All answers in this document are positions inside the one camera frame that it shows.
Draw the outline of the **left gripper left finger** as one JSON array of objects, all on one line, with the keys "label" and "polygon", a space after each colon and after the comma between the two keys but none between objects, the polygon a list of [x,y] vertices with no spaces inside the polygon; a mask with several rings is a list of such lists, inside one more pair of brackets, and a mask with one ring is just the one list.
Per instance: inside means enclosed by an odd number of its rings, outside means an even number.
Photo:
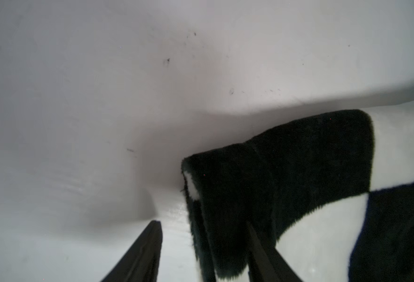
[{"label": "left gripper left finger", "polygon": [[156,282],[162,242],[161,222],[153,220],[102,282]]}]

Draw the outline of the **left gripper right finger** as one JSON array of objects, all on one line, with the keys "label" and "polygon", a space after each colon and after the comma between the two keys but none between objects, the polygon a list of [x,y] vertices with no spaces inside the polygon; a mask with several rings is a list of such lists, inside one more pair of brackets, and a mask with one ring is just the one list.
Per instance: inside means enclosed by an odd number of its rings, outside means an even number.
[{"label": "left gripper right finger", "polygon": [[263,233],[246,223],[248,276],[251,282],[302,282]]}]

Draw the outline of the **black white checkered pillowcase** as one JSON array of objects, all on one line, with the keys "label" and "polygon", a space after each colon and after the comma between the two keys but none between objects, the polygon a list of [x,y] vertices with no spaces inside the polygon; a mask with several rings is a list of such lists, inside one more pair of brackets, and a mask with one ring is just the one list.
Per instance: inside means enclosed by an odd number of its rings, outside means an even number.
[{"label": "black white checkered pillowcase", "polygon": [[291,121],[181,168],[205,282],[244,278],[248,224],[304,282],[414,282],[414,101]]}]

